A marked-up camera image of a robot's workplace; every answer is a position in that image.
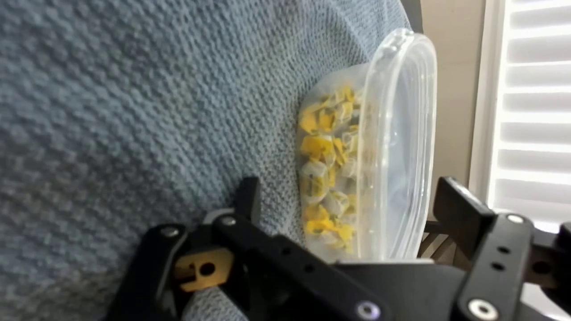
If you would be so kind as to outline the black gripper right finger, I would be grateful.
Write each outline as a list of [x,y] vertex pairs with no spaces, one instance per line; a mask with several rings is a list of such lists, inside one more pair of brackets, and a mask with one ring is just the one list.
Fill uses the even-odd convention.
[[451,177],[437,181],[434,217],[451,240],[478,240],[494,218],[482,201]]

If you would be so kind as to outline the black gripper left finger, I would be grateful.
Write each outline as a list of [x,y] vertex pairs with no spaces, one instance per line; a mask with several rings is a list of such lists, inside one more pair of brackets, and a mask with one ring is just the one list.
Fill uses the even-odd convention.
[[257,224],[261,220],[261,181],[244,177],[234,197],[234,217],[239,222]]

